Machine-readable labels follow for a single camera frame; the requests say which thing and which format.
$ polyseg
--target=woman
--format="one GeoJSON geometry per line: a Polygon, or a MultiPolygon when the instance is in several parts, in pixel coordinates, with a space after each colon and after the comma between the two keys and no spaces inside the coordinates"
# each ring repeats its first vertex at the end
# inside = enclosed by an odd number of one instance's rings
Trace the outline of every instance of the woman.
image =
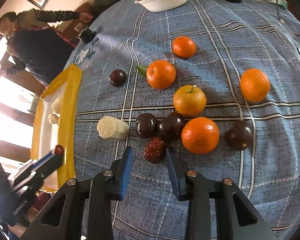
{"type": "Polygon", "coordinates": [[[75,45],[62,37],[47,22],[80,19],[90,22],[89,13],[39,11],[8,12],[0,18],[0,35],[8,40],[7,51],[15,66],[0,71],[1,76],[15,75],[26,67],[45,86],[63,70],[75,45]]]}

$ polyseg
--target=tablecloth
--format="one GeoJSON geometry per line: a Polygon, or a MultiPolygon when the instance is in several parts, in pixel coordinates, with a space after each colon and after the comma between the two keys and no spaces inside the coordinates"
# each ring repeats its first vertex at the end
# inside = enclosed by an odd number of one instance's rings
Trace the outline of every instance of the tablecloth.
{"type": "MultiPolygon", "coordinates": [[[[164,118],[173,111],[174,92],[198,85],[206,94],[202,116],[214,120],[221,137],[217,148],[193,155],[180,141],[177,156],[203,176],[232,178],[269,223],[276,236],[289,239],[300,224],[300,22],[288,11],[261,0],[188,0],[160,13],[147,11],[134,0],[121,0],[91,25],[95,39],[80,45],[69,63],[83,71],[75,123],[75,168],[78,180],[90,179],[124,148],[134,150],[128,193],[112,203],[114,239],[183,239],[187,202],[172,193],[165,161],[151,164],[143,157],[148,140],[134,131],[141,113],[164,118]],[[196,54],[181,59],[171,42],[188,36],[196,54]],[[154,90],[138,73],[137,65],[164,59],[177,69],[174,84],[154,90]],[[244,100],[239,79],[250,68],[262,70],[271,82],[267,98],[251,104],[244,100]],[[122,69],[128,78],[122,87],[108,76],[122,69]],[[96,129],[105,115],[130,126],[129,137],[105,141],[96,129]],[[243,119],[253,131],[254,144],[244,152],[229,148],[223,138],[234,121],[243,119]]],[[[211,237],[216,219],[211,202],[211,237]]]]}

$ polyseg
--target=orange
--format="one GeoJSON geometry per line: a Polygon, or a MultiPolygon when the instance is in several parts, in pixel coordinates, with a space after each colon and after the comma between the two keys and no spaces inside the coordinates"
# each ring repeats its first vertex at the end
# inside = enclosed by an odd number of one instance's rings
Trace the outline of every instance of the orange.
{"type": "Polygon", "coordinates": [[[176,79],[176,69],[168,61],[156,60],[148,66],[146,77],[154,89],[166,89],[176,79]]]}
{"type": "Polygon", "coordinates": [[[177,37],[172,42],[172,51],[181,58],[190,58],[195,54],[196,45],[188,37],[177,37]]]}
{"type": "Polygon", "coordinates": [[[204,92],[197,86],[186,85],[173,96],[173,106],[183,116],[193,117],[202,113],[207,104],[204,92]]]}
{"type": "Polygon", "coordinates": [[[206,154],[218,145],[219,129],[215,122],[206,117],[190,120],[181,132],[184,147],[194,154],[206,154]]]}
{"type": "Polygon", "coordinates": [[[248,101],[258,103],[266,98],[270,91],[270,82],[261,70],[251,68],[242,74],[240,88],[248,101]]]}

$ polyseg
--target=white bowl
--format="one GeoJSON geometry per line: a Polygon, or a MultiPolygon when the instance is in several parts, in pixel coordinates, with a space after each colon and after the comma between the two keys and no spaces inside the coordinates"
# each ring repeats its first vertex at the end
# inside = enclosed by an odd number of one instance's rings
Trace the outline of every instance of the white bowl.
{"type": "Polygon", "coordinates": [[[135,0],[134,3],[139,3],[146,7],[150,12],[163,12],[177,8],[186,3],[187,0],[135,0]]]}

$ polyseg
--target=fruit stem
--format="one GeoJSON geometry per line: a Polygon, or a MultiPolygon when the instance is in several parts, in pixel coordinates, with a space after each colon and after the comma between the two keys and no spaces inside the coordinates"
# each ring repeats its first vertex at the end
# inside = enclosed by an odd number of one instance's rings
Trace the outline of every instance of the fruit stem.
{"type": "Polygon", "coordinates": [[[194,88],[196,88],[196,87],[197,87],[197,85],[192,86],[192,87],[191,87],[191,90],[189,91],[189,93],[192,93],[192,90],[193,90],[194,88]]]}

